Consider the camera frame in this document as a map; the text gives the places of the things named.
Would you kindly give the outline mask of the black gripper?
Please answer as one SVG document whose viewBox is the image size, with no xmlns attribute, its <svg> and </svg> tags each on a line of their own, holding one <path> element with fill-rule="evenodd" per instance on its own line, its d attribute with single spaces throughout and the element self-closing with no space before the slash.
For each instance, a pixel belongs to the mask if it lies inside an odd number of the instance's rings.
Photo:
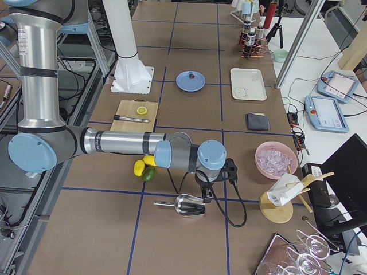
<svg viewBox="0 0 367 275">
<path fill-rule="evenodd" d="M 210 187 L 216 182 L 228 181 L 237 187 L 237 166 L 231 158 L 227 158 L 220 170 L 210 170 L 200 165 L 195 172 L 195 180 L 201 187 L 201 196 L 204 203 L 211 202 L 213 199 Z"/>
</svg>

